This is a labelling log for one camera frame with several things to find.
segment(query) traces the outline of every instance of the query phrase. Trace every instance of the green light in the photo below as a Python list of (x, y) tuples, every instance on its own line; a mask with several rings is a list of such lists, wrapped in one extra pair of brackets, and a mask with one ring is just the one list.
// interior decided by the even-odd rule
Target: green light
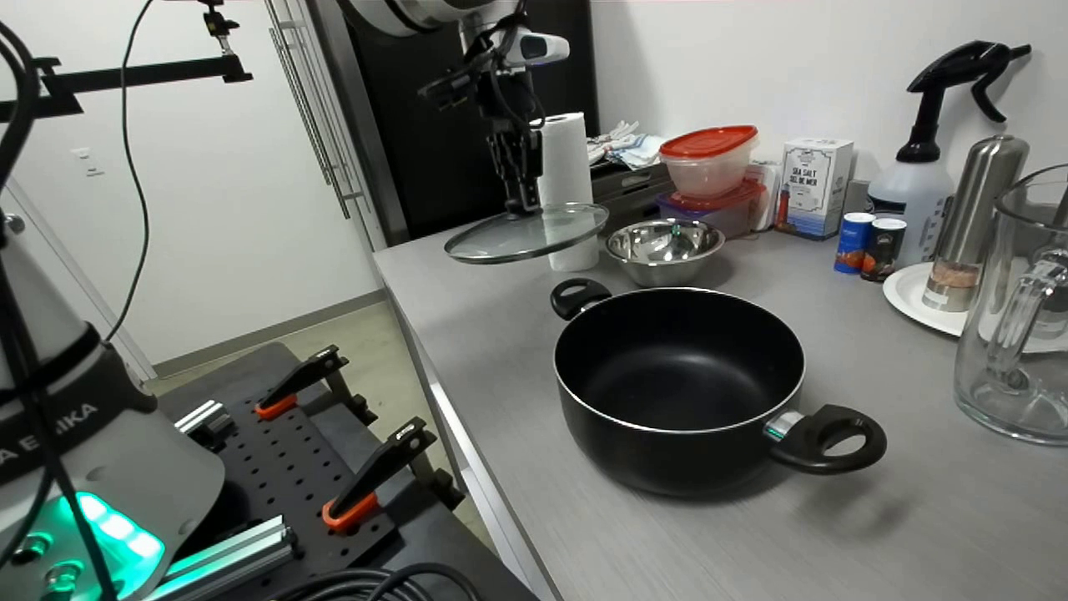
[[(140, 588), (156, 574), (156, 567), (168, 558), (165, 541), (153, 529), (129, 522), (129, 515), (124, 515), (121, 508), (104, 502), (99, 493), (76, 489), (76, 508), (86, 515), (86, 522), (97, 533), (108, 569), (121, 585), (121, 598), (143, 594)], [(76, 547), (76, 551), (62, 551), (62, 555), (57, 555), (57, 551), (47, 555), (47, 559), (55, 559), (55, 567), (62, 567), (62, 569), (55, 569), (47, 585), (55, 589), (60, 589), (60, 588), (71, 589), (75, 601), (97, 601), (99, 598), (97, 581), (75, 574), (75, 567), (79, 567), (86, 558), (85, 558), (79, 533), (75, 528), (71, 504), (62, 497), (55, 497), (40, 512), (32, 529), (40, 537), (55, 537), (55, 547)]]
[(129, 537), (129, 551), (140, 558), (156, 558), (165, 544), (153, 533), (140, 529), (136, 537)]
[(99, 522), (108, 515), (108, 508), (97, 493), (76, 493), (76, 504), (86, 515), (86, 522)]
[(99, 529), (113, 541), (126, 541), (136, 528), (135, 522), (121, 517), (121, 515), (111, 515)]

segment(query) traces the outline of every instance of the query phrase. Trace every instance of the plastic container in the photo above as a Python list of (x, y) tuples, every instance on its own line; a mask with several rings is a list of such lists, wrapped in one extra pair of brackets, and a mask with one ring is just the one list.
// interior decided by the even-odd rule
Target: plastic container
[(756, 142), (758, 125), (710, 125), (667, 140), (661, 159), (674, 189), (701, 202), (741, 182)]
[(672, 197), (672, 200), (661, 200), (661, 217), (699, 221), (699, 223), (719, 228), (731, 240), (747, 238), (747, 233), (756, 233), (758, 217), (760, 217), (760, 189), (763, 185), (758, 185), (758, 193), (741, 197), (731, 208), (713, 208), (713, 211), (689, 208), (689, 202), (680, 202), (680, 197)]
[(902, 217), (876, 217), (871, 238), (860, 256), (860, 278), (863, 280), (883, 280), (902, 267), (902, 240), (908, 233), (908, 223)]
[(946, 221), (946, 200), (955, 181), (938, 162), (892, 162), (871, 181), (868, 200), (876, 212), (897, 212), (908, 223), (902, 240), (902, 267), (932, 260)]
[(837, 272), (860, 272), (863, 251), (871, 244), (876, 212), (843, 212), (833, 253)]
[(738, 185), (731, 185), (731, 189), (724, 189), (719, 197), (674, 193), (674, 202), (689, 208), (689, 211), (724, 211), (724, 208), (760, 200), (760, 193), (763, 193), (763, 182), (758, 175), (741, 175)]

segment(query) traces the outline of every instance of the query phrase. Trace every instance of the glass cup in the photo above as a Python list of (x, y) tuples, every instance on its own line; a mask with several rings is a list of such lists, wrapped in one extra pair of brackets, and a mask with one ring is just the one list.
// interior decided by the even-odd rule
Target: glass cup
[(1068, 162), (1004, 189), (995, 221), (957, 348), (957, 404), (999, 434), (1068, 443)]

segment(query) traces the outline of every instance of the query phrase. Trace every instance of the metal bowl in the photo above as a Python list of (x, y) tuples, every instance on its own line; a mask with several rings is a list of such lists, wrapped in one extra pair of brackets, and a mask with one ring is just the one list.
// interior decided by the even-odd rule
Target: metal bowl
[(724, 233), (699, 221), (639, 221), (605, 238), (605, 253), (615, 256), (639, 287), (679, 287), (724, 248)]

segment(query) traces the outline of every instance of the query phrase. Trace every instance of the gray floor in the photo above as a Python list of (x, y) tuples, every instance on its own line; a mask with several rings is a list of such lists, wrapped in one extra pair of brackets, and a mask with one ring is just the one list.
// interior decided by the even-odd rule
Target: gray floor
[[(433, 425), (390, 300), (364, 305), (356, 309), (286, 329), (274, 340), (286, 342), (297, 358), (307, 358), (326, 342), (338, 342), (341, 358), (352, 360), (343, 367), (352, 391), (364, 394), (371, 399), (371, 410), (376, 415), (376, 419), (371, 425), (376, 436), (388, 436), (410, 418), (425, 418), (428, 425)], [(156, 381), (150, 381), (148, 391), (168, 394), (186, 381), (196, 381), (200, 374), (209, 374), (220, 364), (229, 364), (235, 358), (255, 348), (226, 349), (226, 354), (186, 364), (179, 370), (168, 370)], [(449, 466), (442, 443), (433, 443), (428, 457), (431, 464)], [(465, 502), (454, 515), (490, 547), (490, 537), (470, 502)]]

